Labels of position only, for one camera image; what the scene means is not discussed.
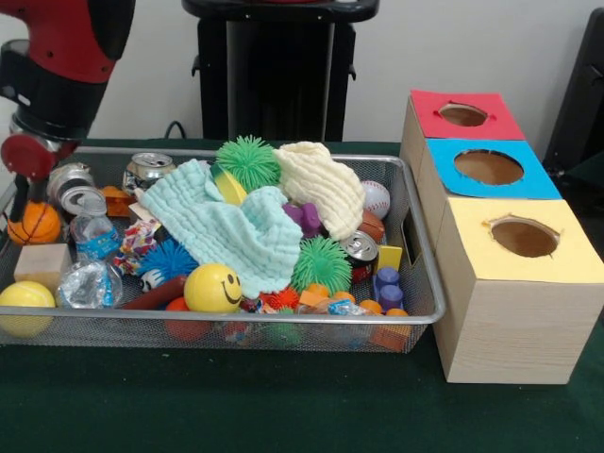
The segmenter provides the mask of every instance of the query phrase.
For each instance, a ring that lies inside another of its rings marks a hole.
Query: yellow ball
[[[233,313],[242,301],[239,277],[224,264],[204,264],[185,283],[185,301],[191,311]]]
[[[56,304],[55,297],[40,283],[20,281],[0,294],[0,306],[54,308]],[[33,338],[44,332],[52,322],[52,316],[0,316],[0,327],[19,338]]]

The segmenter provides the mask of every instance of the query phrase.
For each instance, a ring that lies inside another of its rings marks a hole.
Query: white wall
[[[382,0],[358,24],[346,140],[399,141],[411,88],[502,92],[539,154],[545,152],[581,36],[598,0]],[[0,42],[25,37],[0,18]],[[139,0],[126,53],[93,137],[148,138],[173,119],[201,135],[196,20],[178,0]],[[14,107],[0,99],[0,137]]]

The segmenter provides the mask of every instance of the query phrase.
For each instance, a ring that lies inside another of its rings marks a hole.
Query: light blue washcloth
[[[232,268],[244,296],[283,290],[302,239],[302,229],[282,208],[287,198],[277,187],[262,187],[240,207],[222,200],[210,168],[190,160],[158,181],[141,203],[200,264]]]

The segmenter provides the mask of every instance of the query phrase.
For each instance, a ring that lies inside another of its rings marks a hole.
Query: plastic water bottle
[[[120,248],[120,237],[107,217],[107,204],[84,198],[83,211],[72,220],[70,229],[78,260],[112,260]]]

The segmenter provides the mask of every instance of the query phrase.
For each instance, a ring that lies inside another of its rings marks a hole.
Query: metal basket
[[[71,161],[91,166],[98,186],[120,185],[133,149],[81,148]],[[213,152],[169,150],[179,164],[188,159],[214,159]],[[215,315],[195,312],[143,310],[71,310],[0,308],[0,325],[23,328],[52,318],[50,326],[32,338],[17,338],[0,329],[0,344],[285,349],[297,351],[409,352],[429,324],[445,313],[445,297],[419,200],[408,165],[386,156],[336,156],[361,180],[383,184],[391,194],[391,210],[384,220],[388,244],[405,248],[400,285],[409,317],[329,315]],[[10,187],[0,198],[5,210],[14,195]],[[127,227],[127,221],[116,223]],[[5,244],[0,260],[0,289],[13,280],[20,247]],[[125,295],[140,293],[137,278],[126,277]],[[357,300],[371,298],[370,285],[352,289]]]

